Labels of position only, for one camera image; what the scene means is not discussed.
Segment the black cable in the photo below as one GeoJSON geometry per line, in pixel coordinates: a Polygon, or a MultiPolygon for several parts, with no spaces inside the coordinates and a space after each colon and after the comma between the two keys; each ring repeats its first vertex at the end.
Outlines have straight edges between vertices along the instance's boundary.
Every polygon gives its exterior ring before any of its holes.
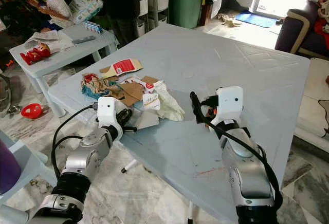
{"type": "Polygon", "coordinates": [[[70,135],[70,136],[66,136],[66,137],[60,139],[60,140],[55,144],[54,148],[51,150],[51,153],[54,153],[54,154],[55,154],[54,160],[52,161],[52,165],[53,165],[53,168],[54,168],[55,172],[56,172],[56,171],[59,172],[59,169],[58,169],[58,167],[57,167],[57,162],[56,162],[56,148],[57,148],[62,142],[64,142],[66,139],[69,139],[69,138],[83,139],[83,137],[80,137],[80,136],[70,135]]]}
{"type": "Polygon", "coordinates": [[[60,178],[61,172],[59,171],[59,169],[57,168],[56,165],[56,154],[55,154],[55,146],[56,146],[56,139],[57,139],[57,134],[60,131],[60,129],[67,123],[69,122],[71,119],[73,119],[75,116],[77,116],[79,113],[89,109],[89,108],[93,108],[93,105],[89,105],[87,107],[84,107],[83,109],[77,111],[74,115],[72,115],[70,118],[68,118],[66,121],[64,121],[56,130],[54,136],[53,136],[53,140],[52,140],[52,150],[51,150],[51,154],[50,154],[50,158],[51,158],[51,163],[53,165],[53,169],[55,171],[56,174],[56,178],[57,180],[60,178]]]}
{"type": "Polygon", "coordinates": [[[260,149],[260,151],[262,152],[262,156],[263,156],[264,160],[267,161],[265,150],[259,144],[257,144],[257,145],[258,145],[258,148],[260,149]]]}
{"type": "Polygon", "coordinates": [[[276,210],[278,210],[282,205],[283,198],[282,198],[282,195],[280,193],[280,187],[279,187],[278,179],[277,179],[273,169],[271,168],[271,166],[267,163],[267,160],[264,157],[262,157],[259,153],[257,153],[252,147],[250,147],[249,145],[244,143],[242,140],[240,140],[240,139],[236,138],[235,136],[225,132],[221,128],[213,125],[208,119],[206,119],[206,117],[202,113],[200,101],[197,98],[196,94],[194,92],[192,92],[190,94],[190,96],[191,96],[192,102],[193,102],[193,99],[195,101],[196,100],[198,101],[197,105],[194,105],[194,111],[197,111],[198,115],[201,117],[203,122],[205,122],[208,126],[210,126],[211,128],[213,128],[215,130],[216,135],[218,136],[218,138],[220,138],[222,135],[224,135],[225,137],[233,140],[234,142],[238,143],[242,147],[249,150],[253,155],[255,155],[264,164],[266,175],[267,175],[267,177],[268,177],[268,179],[269,179],[269,181],[270,181],[271,185],[273,186],[273,188],[275,190],[275,193],[276,193],[274,208],[276,210]]]}

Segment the light blue plastic table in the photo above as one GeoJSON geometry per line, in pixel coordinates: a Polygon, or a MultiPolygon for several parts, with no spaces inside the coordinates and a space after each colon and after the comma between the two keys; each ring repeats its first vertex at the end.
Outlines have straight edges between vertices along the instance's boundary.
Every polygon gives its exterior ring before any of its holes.
{"type": "Polygon", "coordinates": [[[59,33],[62,32],[67,34],[70,38],[72,38],[72,40],[81,39],[90,35],[94,35],[96,39],[93,41],[74,45],[73,47],[68,48],[65,51],[54,53],[49,58],[36,62],[30,66],[26,64],[26,62],[20,56],[20,53],[26,51],[24,44],[21,44],[9,50],[15,61],[21,66],[26,76],[29,78],[32,86],[35,88],[37,93],[44,94],[51,110],[58,117],[65,115],[65,110],[63,110],[61,107],[58,107],[50,99],[48,95],[49,86],[43,76],[74,61],[77,61],[89,54],[93,55],[95,61],[99,61],[101,57],[99,55],[98,50],[101,48],[105,48],[107,55],[117,50],[115,44],[116,39],[114,34],[106,30],[101,35],[98,35],[97,33],[86,30],[82,23],[70,26],[68,28],[63,29],[62,31],[59,31],[59,33]]]}
{"type": "MultiPolygon", "coordinates": [[[[82,74],[127,58],[144,67],[134,74],[164,80],[186,112],[183,122],[161,120],[122,137],[138,161],[213,216],[235,220],[218,139],[196,124],[189,93],[202,99],[220,86],[238,85],[244,90],[242,120],[282,182],[309,59],[165,24],[52,86],[49,95],[73,114],[95,101],[81,94],[82,74]]],[[[92,116],[88,111],[78,118],[88,122],[92,116]]]]}

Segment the sofa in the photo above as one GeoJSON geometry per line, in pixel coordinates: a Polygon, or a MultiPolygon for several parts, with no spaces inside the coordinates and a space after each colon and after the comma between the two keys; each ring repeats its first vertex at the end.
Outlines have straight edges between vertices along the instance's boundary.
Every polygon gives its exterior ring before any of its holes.
{"type": "Polygon", "coordinates": [[[309,0],[300,0],[296,7],[287,12],[275,49],[329,60],[324,37],[314,32],[317,5],[309,0]]]}

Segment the cardboard piece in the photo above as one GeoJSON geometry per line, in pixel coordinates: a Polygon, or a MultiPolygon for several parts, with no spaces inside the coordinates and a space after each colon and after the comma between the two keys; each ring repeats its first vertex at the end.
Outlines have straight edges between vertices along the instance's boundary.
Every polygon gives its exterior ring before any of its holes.
{"type": "Polygon", "coordinates": [[[139,60],[137,59],[126,59],[122,61],[118,61],[112,64],[110,67],[105,67],[100,69],[99,71],[102,73],[102,77],[104,79],[112,77],[112,76],[120,76],[121,74],[138,71],[143,69],[139,60]]]}
{"type": "Polygon", "coordinates": [[[113,77],[109,77],[109,78],[106,78],[106,79],[103,79],[103,80],[106,80],[106,81],[118,81],[119,80],[119,77],[118,76],[113,76],[113,77]]]}
{"type": "Polygon", "coordinates": [[[129,83],[129,84],[119,84],[119,86],[127,92],[128,95],[136,98],[138,101],[142,100],[143,89],[139,84],[129,83]]]}
{"type": "Polygon", "coordinates": [[[145,76],[144,78],[141,79],[141,81],[146,82],[148,84],[154,84],[156,82],[158,82],[158,79],[155,79],[153,77],[149,77],[149,76],[145,76]]]}
{"type": "Polygon", "coordinates": [[[120,88],[118,86],[111,87],[111,97],[116,98],[128,107],[142,100],[143,89],[139,84],[119,84],[119,86],[120,88]]]}
{"type": "Polygon", "coordinates": [[[152,93],[154,91],[154,86],[153,84],[149,84],[147,82],[141,81],[138,77],[129,77],[125,80],[123,80],[121,83],[137,83],[139,84],[142,88],[143,88],[143,94],[147,94],[147,93],[152,93]]]}

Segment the white plastic bag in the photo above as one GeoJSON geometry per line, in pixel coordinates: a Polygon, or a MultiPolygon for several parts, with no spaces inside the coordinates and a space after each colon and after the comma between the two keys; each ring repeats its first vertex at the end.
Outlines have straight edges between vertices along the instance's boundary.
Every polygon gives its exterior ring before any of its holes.
{"type": "Polygon", "coordinates": [[[73,23],[79,24],[90,20],[103,7],[102,0],[72,0],[69,5],[73,15],[73,23]]]}
{"type": "Polygon", "coordinates": [[[154,87],[160,99],[160,110],[157,110],[159,117],[173,121],[182,121],[185,112],[177,101],[168,93],[164,82],[158,81],[154,84],[154,87]]]}

